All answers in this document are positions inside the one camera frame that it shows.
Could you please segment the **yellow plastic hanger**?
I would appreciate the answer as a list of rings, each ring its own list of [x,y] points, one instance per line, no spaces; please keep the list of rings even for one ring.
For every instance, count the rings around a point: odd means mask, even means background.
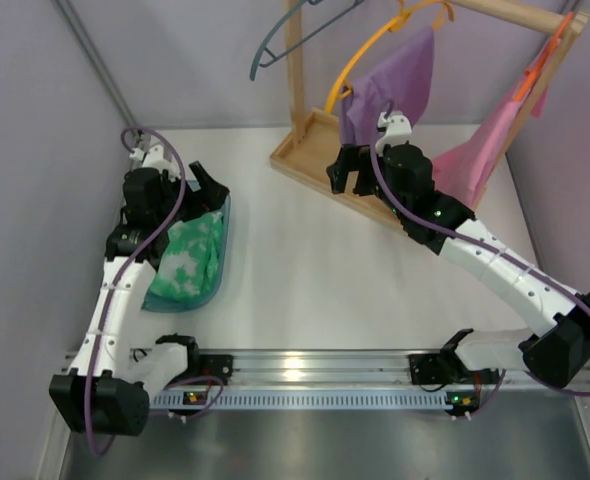
[[[336,78],[326,98],[324,105],[325,113],[331,114],[336,102],[346,98],[348,94],[352,92],[353,87],[349,81],[349,74],[358,64],[361,58],[368,52],[368,50],[371,49],[384,35],[396,33],[397,31],[403,29],[415,12],[431,5],[440,5],[440,10],[431,24],[433,31],[439,30],[447,21],[453,22],[455,20],[454,9],[449,1],[423,0],[411,6],[407,6],[404,0],[399,0],[398,12],[364,42],[364,44],[346,63],[343,70]]]

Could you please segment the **purple trousers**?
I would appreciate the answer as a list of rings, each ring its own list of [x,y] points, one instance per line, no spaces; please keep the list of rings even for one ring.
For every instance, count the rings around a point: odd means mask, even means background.
[[[428,26],[343,90],[346,97],[340,100],[339,110],[342,146],[370,144],[389,100],[412,125],[418,122],[429,101],[434,50],[435,32]]]

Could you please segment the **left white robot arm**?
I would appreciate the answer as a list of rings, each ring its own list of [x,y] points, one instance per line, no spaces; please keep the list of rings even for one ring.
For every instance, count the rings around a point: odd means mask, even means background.
[[[124,177],[125,204],[106,241],[94,313],[68,370],[52,377],[49,395],[74,432],[137,436],[152,401],[166,387],[225,385],[232,359],[201,355],[189,335],[158,330],[139,342],[143,310],[195,310],[223,277],[230,191],[198,163],[194,178],[166,161]]]

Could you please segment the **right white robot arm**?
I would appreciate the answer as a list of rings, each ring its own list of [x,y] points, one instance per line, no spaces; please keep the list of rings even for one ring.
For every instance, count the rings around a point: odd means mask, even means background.
[[[468,271],[526,324],[458,331],[438,353],[412,357],[414,384],[440,390],[464,382],[479,386],[487,377],[499,387],[508,371],[520,370],[570,394],[570,382],[590,360],[590,291],[557,283],[507,248],[470,208],[436,188],[432,162],[408,142],[381,153],[342,147],[326,169],[333,193],[344,192],[351,172],[356,195],[377,197],[411,239]]]

